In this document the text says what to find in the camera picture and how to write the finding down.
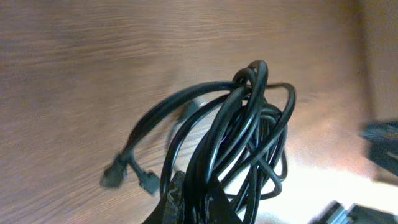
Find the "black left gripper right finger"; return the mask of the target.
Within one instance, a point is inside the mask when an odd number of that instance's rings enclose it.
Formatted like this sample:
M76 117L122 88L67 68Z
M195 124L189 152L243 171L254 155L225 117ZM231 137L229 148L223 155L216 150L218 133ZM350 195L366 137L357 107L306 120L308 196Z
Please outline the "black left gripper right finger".
M229 204L218 178L211 176L207 192L201 200L198 222L205 224L242 224Z

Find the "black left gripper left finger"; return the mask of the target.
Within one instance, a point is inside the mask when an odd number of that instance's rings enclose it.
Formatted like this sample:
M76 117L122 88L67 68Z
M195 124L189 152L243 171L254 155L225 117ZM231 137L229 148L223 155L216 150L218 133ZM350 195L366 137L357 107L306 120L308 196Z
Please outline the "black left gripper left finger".
M155 207L154 211L142 224L180 224L183 223L185 202L183 196L183 182L185 173L175 173L165 195Z

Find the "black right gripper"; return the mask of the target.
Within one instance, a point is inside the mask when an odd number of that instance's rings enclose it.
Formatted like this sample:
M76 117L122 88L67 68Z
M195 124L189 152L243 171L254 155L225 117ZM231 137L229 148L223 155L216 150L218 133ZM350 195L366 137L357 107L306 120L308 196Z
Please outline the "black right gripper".
M397 176L397 120L368 123L361 137L371 144L368 159Z

